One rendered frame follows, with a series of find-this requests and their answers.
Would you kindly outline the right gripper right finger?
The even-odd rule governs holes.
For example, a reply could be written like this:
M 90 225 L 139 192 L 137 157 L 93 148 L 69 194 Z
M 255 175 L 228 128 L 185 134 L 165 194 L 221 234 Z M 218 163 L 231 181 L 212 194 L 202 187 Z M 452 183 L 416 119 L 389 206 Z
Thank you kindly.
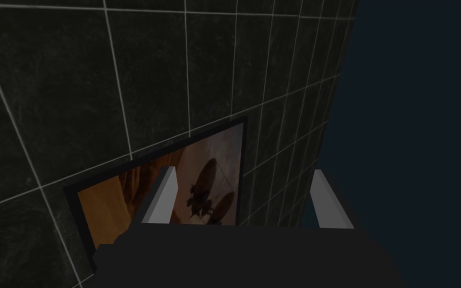
M 360 228 L 360 221 L 343 194 L 337 179 L 331 176 L 327 169 L 314 170 L 309 193 L 320 228 Z

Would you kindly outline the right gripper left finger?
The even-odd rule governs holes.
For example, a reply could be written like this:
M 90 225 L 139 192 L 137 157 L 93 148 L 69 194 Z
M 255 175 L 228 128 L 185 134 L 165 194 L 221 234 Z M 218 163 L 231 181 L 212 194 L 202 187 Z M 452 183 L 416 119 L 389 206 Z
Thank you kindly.
M 143 198 L 131 224 L 169 224 L 178 190 L 176 168 L 174 166 L 162 167 L 151 190 Z

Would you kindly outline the black framed orange picture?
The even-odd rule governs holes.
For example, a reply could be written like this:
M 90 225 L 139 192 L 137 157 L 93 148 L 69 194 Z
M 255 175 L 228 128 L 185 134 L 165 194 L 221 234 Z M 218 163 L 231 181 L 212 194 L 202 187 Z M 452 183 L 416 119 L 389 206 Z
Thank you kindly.
M 64 188 L 87 259 L 111 244 L 159 196 L 172 176 L 167 224 L 235 226 L 239 222 L 248 118 L 240 116 Z

